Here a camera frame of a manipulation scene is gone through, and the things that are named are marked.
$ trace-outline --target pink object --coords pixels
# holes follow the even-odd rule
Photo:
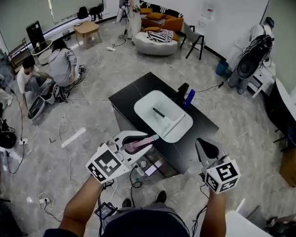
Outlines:
[[[138,141],[128,143],[128,144],[124,145],[124,147],[122,147],[122,149],[123,150],[127,149],[130,152],[134,152],[137,148],[139,148],[141,146],[144,146],[146,144],[149,144],[152,141],[155,141],[157,139],[159,139],[159,136],[158,135],[153,135],[153,136],[151,136],[149,138],[145,138],[143,140],[138,140]]]

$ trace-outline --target electrical outlet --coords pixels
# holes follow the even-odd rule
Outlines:
[[[23,144],[27,144],[28,143],[28,139],[25,138],[25,139],[20,139],[19,141],[19,145],[23,145]]]
[[[133,167],[137,166],[137,168],[135,168],[135,169],[138,172],[138,174],[140,174],[141,176],[145,176],[144,171],[139,167],[139,165],[137,163],[134,163],[132,166]]]
[[[39,203],[43,203],[43,204],[48,204],[49,203],[49,198],[42,198],[39,200]]]

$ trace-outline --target black and white marker cube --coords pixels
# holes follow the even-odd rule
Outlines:
[[[98,148],[86,167],[101,184],[131,170],[115,156],[106,144]]]
[[[222,193],[236,186],[241,176],[236,160],[206,170],[205,182],[216,193]]]

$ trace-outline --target black countertop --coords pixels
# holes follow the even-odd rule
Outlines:
[[[159,90],[169,98],[176,93],[173,88],[150,72],[109,97],[109,100],[113,107],[138,131],[153,135],[155,132],[134,110],[135,103],[153,90]],[[196,139],[215,135],[218,131],[218,127],[193,105],[184,110],[192,117],[193,126],[181,140],[176,143],[167,143],[160,138],[153,143],[168,163],[182,174],[189,169],[190,162],[197,159]]]

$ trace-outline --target extension cord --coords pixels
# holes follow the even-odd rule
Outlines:
[[[40,199],[38,201],[39,201],[39,203],[48,204],[49,203],[49,198],[48,197],[42,198],[42,199]]]
[[[144,171],[139,167],[139,165],[137,163],[134,163],[132,165],[133,168],[135,168],[135,170],[138,172],[138,174],[140,174],[141,176],[145,176],[146,174],[144,173]]]
[[[116,49],[115,48],[112,48],[112,47],[107,47],[107,50],[111,51],[111,52],[116,52]]]
[[[27,138],[25,138],[25,139],[20,139],[20,141],[19,141],[19,145],[23,145],[23,144],[27,144],[28,143],[28,139]]]

